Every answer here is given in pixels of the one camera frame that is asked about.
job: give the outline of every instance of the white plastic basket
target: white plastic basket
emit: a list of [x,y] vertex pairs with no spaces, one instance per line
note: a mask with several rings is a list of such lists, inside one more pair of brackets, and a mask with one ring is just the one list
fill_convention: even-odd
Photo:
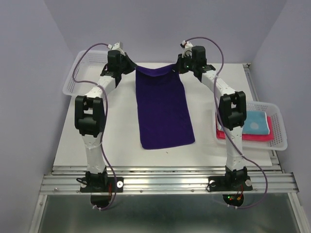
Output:
[[[75,83],[72,80],[72,73],[74,67],[76,66],[78,60],[81,58],[84,52],[85,51],[81,51],[78,53],[70,69],[70,72],[63,87],[63,93],[65,95],[85,95],[94,86],[88,83]],[[80,62],[74,74],[75,79],[81,81],[84,80],[85,77],[87,77],[87,80],[97,83],[100,78],[101,71],[104,65],[107,63],[107,53],[107,51],[90,50]]]
[[[247,101],[247,110],[263,111],[266,112],[268,117],[271,117],[274,139],[268,142],[256,142],[243,140],[243,148],[257,148],[266,150],[285,150],[287,148],[287,136],[283,118],[279,108],[272,103]],[[216,109],[213,108],[213,136],[220,144],[225,144],[224,139],[218,139],[216,137]]]

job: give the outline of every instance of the red folded cloth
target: red folded cloth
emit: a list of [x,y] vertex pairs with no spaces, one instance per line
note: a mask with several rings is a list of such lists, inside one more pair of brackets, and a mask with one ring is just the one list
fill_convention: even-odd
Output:
[[[271,117],[267,116],[268,126],[270,129],[270,133],[268,135],[254,135],[254,134],[242,134],[242,140],[247,141],[258,141],[258,142],[267,142],[274,139],[273,129],[272,129],[272,120]],[[225,139],[225,133],[220,131],[216,125],[216,137],[218,139]]]

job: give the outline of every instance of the purple garment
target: purple garment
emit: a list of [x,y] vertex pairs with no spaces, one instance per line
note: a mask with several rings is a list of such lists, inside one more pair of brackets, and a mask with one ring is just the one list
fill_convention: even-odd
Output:
[[138,122],[144,149],[178,147],[195,141],[185,89],[174,67],[136,67]]

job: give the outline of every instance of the wall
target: wall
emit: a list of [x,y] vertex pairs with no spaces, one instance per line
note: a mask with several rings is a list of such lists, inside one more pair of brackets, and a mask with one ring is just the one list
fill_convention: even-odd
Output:
[[299,198],[311,222],[311,1],[288,0],[258,51],[251,74],[261,101],[281,109],[288,148],[278,152],[294,172]]
[[[182,40],[209,36],[228,63],[250,62],[286,0],[45,0],[71,52],[124,43],[133,61],[175,62]],[[210,62],[220,62],[213,44]]]
[[0,7],[0,231],[28,232],[55,157],[73,57],[42,0]]

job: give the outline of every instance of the light blue cloth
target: light blue cloth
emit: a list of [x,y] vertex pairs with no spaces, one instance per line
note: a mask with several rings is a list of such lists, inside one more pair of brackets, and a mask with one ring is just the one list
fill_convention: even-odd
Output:
[[246,121],[244,122],[242,133],[253,135],[268,135],[270,130],[266,113],[262,111],[247,111],[247,117]]

